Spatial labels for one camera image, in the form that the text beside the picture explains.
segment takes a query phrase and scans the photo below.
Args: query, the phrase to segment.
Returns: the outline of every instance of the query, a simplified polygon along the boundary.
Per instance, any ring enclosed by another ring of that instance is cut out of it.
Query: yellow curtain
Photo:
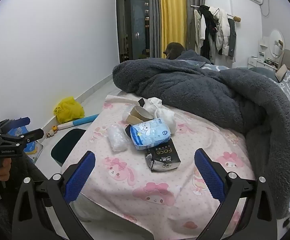
[[[186,0],[161,0],[161,41],[162,58],[170,42],[178,42],[185,47],[186,40]]]

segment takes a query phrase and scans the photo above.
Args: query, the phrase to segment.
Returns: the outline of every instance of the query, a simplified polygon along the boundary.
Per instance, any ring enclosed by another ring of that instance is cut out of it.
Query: hanging clothes
[[[210,44],[208,41],[208,35],[211,34],[212,39],[215,40],[215,33],[217,32],[216,24],[215,24],[213,15],[209,11],[208,6],[200,5],[199,11],[204,16],[205,24],[206,24],[205,36],[204,36],[203,46],[201,47],[200,55],[202,55],[205,58],[210,59]]]
[[[229,36],[229,51],[228,56],[231,58],[234,57],[235,46],[236,46],[236,30],[235,30],[235,21],[233,19],[228,19],[230,27],[230,36]]]
[[[222,50],[220,55],[228,56],[230,28],[227,12],[212,6],[210,6],[209,11],[213,14],[214,19],[217,20],[217,35],[215,37],[217,51],[220,52]]]
[[[199,46],[199,25],[201,23],[201,16],[199,15],[198,11],[194,10],[194,23],[195,23],[195,52],[200,55],[200,46]]]
[[[201,22],[199,25],[199,31],[198,31],[198,46],[199,46],[200,52],[201,52],[201,47],[203,46],[203,42],[205,40],[205,30],[206,30],[205,17],[204,17],[204,14],[202,14]]]
[[[195,15],[193,13],[192,15],[192,19],[191,19],[191,22],[189,24],[189,42],[186,43],[187,47],[188,47],[188,50],[189,49],[192,49],[192,50],[195,50],[195,42],[196,42],[196,38],[195,38],[195,35],[196,35],[196,27],[195,27]]]
[[[212,65],[215,64],[215,55],[216,55],[216,44],[215,40],[213,40],[211,33],[208,35],[208,42],[209,42],[209,60]]]

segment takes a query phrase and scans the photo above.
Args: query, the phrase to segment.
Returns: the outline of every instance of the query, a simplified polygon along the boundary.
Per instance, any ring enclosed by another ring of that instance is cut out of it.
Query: pink bedsheet
[[[130,104],[138,104],[138,99],[131,94],[107,96],[103,111],[74,147],[62,172],[90,150],[96,156],[96,165],[82,190],[88,199],[150,231],[156,240],[198,236],[219,201],[212,198],[195,167],[194,153],[203,148],[226,171],[254,179],[245,139],[206,119],[169,107],[177,121],[172,139],[181,164],[174,170],[151,172],[145,162],[145,151],[136,150],[131,140],[127,151],[114,153],[107,138],[110,125],[127,126],[122,121],[123,111]],[[234,230],[243,204],[241,200],[227,234]]]

